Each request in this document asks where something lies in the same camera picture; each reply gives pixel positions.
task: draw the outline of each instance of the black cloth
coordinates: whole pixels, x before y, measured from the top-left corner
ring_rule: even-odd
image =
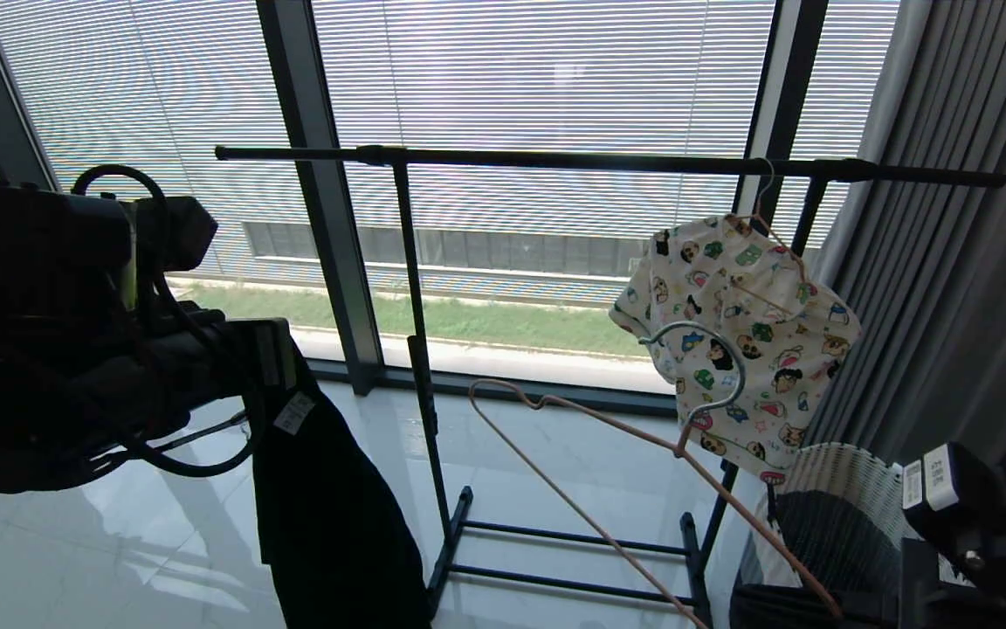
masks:
[[[296,389],[268,390],[255,451],[263,563],[291,629],[430,626],[422,555],[387,483],[295,351]],[[301,390],[315,403],[297,434],[273,426]]]

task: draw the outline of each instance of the horizontal rod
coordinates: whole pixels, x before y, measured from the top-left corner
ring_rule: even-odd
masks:
[[[548,577],[538,577],[535,574],[508,573],[506,570],[492,570],[487,568],[476,568],[476,566],[452,565],[452,573],[472,574],[476,577],[488,577],[491,579],[503,579],[505,581],[518,581],[519,583],[533,583],[535,586],[550,586],[551,588],[563,588],[565,590],[579,590],[582,593],[610,594],[612,597],[624,597],[628,599],[638,599],[640,601],[656,601],[659,604],[668,604],[666,597],[659,593],[644,593],[642,590],[628,590],[627,588],[613,588],[612,586],[600,586],[598,583],[584,583],[583,581],[566,581],[564,579],[550,579]],[[698,602],[688,597],[678,597],[682,604],[695,606]]]
[[[539,151],[452,151],[367,146],[355,149],[252,149],[215,147],[220,160],[359,161],[372,166],[395,163],[446,163],[460,166],[514,166],[522,168],[566,168],[574,170],[634,170],[643,172],[691,172],[701,175],[770,175],[763,159],[693,158],[693,156],[647,156],[623,154],[554,154]],[[878,166],[861,159],[779,160],[772,163],[775,175],[817,176],[831,182],[949,183],[958,186],[999,188],[1006,175],[939,168]]]
[[[511,526],[508,524],[494,524],[494,522],[491,521],[478,521],[474,519],[465,521],[464,526],[467,528],[479,528],[483,530],[498,530],[500,533],[530,534],[531,537],[547,537],[550,539],[579,541],[582,542],[582,544],[601,544],[603,546],[612,545],[604,537],[598,537],[595,536],[595,534],[562,533],[558,532],[558,530],[527,528],[527,526]],[[625,546],[626,548],[648,551],[648,553],[666,553],[667,555],[678,555],[679,557],[686,556],[685,548],[678,548],[678,546],[646,544],[646,542],[643,541],[624,541],[622,539],[616,539],[616,541],[618,541],[621,546]]]

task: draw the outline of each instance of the glossy marble floor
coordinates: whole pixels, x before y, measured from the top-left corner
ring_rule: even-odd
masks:
[[[324,385],[361,447],[387,478],[432,569],[441,540],[422,422],[411,391],[354,398]],[[472,485],[476,519],[591,533],[542,481],[473,414],[467,400],[439,399],[440,450],[450,500]],[[238,402],[200,410],[193,427],[227,418]],[[526,411],[487,403],[493,417],[608,530],[621,538],[681,545],[688,510],[704,533],[714,493],[681,461],[598,422],[561,410]],[[635,420],[655,434],[673,423]],[[238,429],[181,447],[202,463],[238,449]],[[695,450],[718,470],[713,455]],[[737,496],[753,508],[762,483],[742,475]],[[707,571],[715,626],[726,626],[727,598],[747,525],[729,511]],[[590,546],[467,533],[467,565],[650,589],[625,562]],[[681,562],[647,559],[648,568],[686,593]],[[208,480],[176,478],[145,463],[59,493],[0,494],[0,628],[267,628],[284,626],[255,533],[250,468]],[[437,629],[675,628],[688,622],[666,606],[583,596],[537,586],[458,578],[448,586]]]

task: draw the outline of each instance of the black clothes rack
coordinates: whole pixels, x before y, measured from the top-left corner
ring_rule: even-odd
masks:
[[[394,186],[398,192],[398,210],[402,227],[402,246],[406,249],[406,267],[408,287],[410,288],[410,304],[413,311],[414,334],[407,338],[410,361],[413,371],[414,388],[422,412],[422,423],[427,437],[427,450],[430,455],[430,468],[433,471],[434,490],[437,497],[444,544],[440,557],[434,565],[433,577],[428,583],[431,593],[433,613],[437,606],[448,577],[453,573],[471,574],[476,577],[502,579],[532,583],[536,586],[551,586],[566,590],[579,590],[584,593],[608,594],[608,596],[624,597],[646,601],[665,601],[662,594],[647,593],[642,590],[613,588],[599,583],[586,583],[563,579],[551,579],[535,576],[535,574],[509,573],[503,570],[482,568],[482,566],[465,566],[456,562],[456,548],[460,536],[465,529],[494,530],[499,533],[518,534],[518,536],[543,537],[579,542],[580,544],[608,545],[602,537],[592,534],[563,533],[559,530],[530,528],[530,526],[512,526],[499,522],[482,521],[470,518],[473,493],[472,487],[464,486],[456,508],[450,510],[445,494],[445,482],[442,475],[441,456],[437,451],[437,411],[434,405],[434,387],[430,369],[430,353],[427,349],[427,325],[423,311],[422,276],[418,271],[418,256],[413,240],[413,215],[410,207],[410,179],[408,179],[408,164],[444,163],[460,164],[461,166],[495,166],[523,168],[562,168],[575,170],[627,170],[648,172],[679,172],[680,174],[704,175],[775,175],[775,176],[806,176],[810,178],[810,187],[806,190],[806,199],[802,215],[798,220],[791,250],[802,255],[806,241],[810,238],[814,215],[822,202],[828,182],[865,182],[865,180],[886,180],[886,182],[918,182],[946,183],[958,186],[998,188],[1006,182],[1005,175],[990,174],[990,172],[968,172],[943,170],[934,168],[909,168],[897,166],[879,166],[870,161],[858,159],[835,160],[785,160],[772,161],[764,159],[723,159],[723,158],[691,158],[690,156],[636,156],[610,154],[551,154],[551,152],[520,152],[520,151],[454,151],[454,150],[418,150],[402,147],[366,146],[356,149],[239,149],[216,147],[215,156],[221,160],[340,160],[358,161],[371,166],[390,166],[394,174]],[[723,486],[729,490],[735,483],[737,467],[727,461],[721,465],[723,470]],[[690,597],[678,597],[687,606],[693,606],[695,613],[711,625],[711,610],[709,597],[705,590],[705,566],[709,562],[711,549],[716,541],[719,524],[724,516],[727,504],[717,497],[705,529],[705,536],[698,545],[698,535],[693,516],[686,511],[682,513],[681,530],[682,546],[666,546],[650,544],[650,542],[620,540],[626,548],[676,555],[685,559],[685,568],[690,577]]]

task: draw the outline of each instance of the gray curtain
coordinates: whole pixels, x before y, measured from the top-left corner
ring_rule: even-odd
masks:
[[[903,4],[861,156],[1006,174],[1006,1]],[[1006,187],[854,188],[818,273],[865,335],[814,442],[1006,460]]]

